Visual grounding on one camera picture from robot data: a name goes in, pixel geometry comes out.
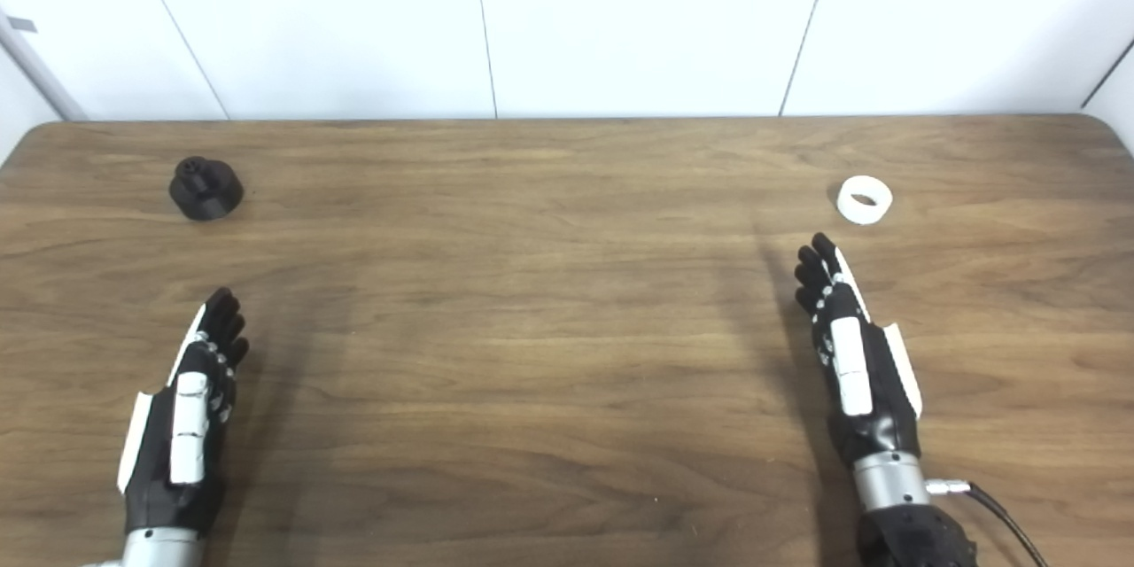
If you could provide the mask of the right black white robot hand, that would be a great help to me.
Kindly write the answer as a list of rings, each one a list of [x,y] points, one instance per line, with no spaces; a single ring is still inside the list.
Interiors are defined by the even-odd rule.
[[[874,454],[920,457],[920,390],[900,336],[871,320],[843,251],[816,232],[797,253],[796,301],[831,407],[827,433],[843,465]]]

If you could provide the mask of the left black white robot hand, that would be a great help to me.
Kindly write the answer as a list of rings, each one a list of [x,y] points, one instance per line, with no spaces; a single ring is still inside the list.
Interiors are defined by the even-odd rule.
[[[183,528],[206,536],[214,527],[237,369],[249,350],[244,327],[235,293],[215,289],[191,321],[166,386],[137,393],[116,479],[127,533]]]

